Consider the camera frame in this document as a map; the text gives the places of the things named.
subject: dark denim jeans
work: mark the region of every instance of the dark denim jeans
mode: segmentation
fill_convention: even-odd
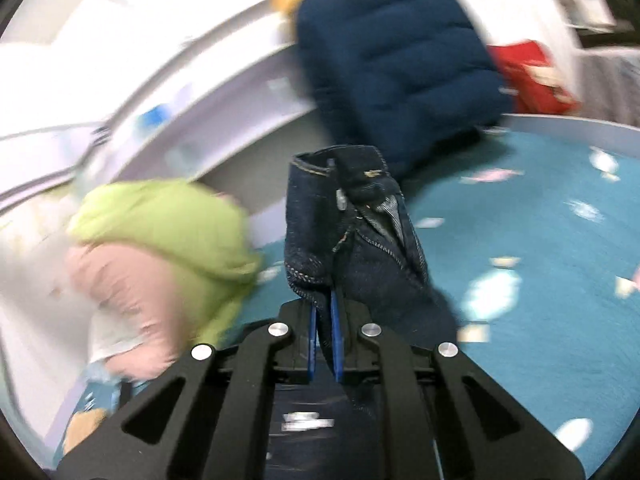
[[[456,340],[456,319],[431,284],[398,183],[372,146],[332,146],[294,158],[285,267],[289,286],[318,311],[330,366],[335,288],[410,344],[434,348]]]

